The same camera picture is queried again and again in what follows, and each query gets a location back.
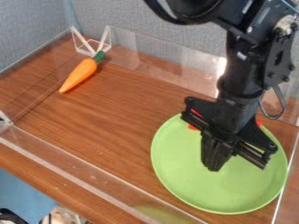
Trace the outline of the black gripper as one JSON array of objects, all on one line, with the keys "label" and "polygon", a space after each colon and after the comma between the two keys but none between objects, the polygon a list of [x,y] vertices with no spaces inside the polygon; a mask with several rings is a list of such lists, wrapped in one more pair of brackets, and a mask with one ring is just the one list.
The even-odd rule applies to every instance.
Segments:
[{"label": "black gripper", "polygon": [[182,115],[195,109],[219,127],[200,130],[200,161],[211,172],[218,172],[232,156],[242,156],[252,165],[264,169],[278,144],[262,129],[239,132],[252,117],[256,117],[258,103],[252,99],[230,101],[218,98],[215,102],[188,96]]}]

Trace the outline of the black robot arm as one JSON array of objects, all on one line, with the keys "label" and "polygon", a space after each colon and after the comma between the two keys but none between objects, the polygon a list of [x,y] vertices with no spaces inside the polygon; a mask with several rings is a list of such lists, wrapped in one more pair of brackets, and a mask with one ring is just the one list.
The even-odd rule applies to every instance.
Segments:
[{"label": "black robot arm", "polygon": [[208,22],[227,30],[227,66],[215,102],[188,96],[182,119],[200,130],[200,161],[216,172],[239,155],[263,168],[278,146],[258,127],[268,89],[295,70],[291,48],[299,24],[294,0],[144,0],[156,16],[175,25]]}]

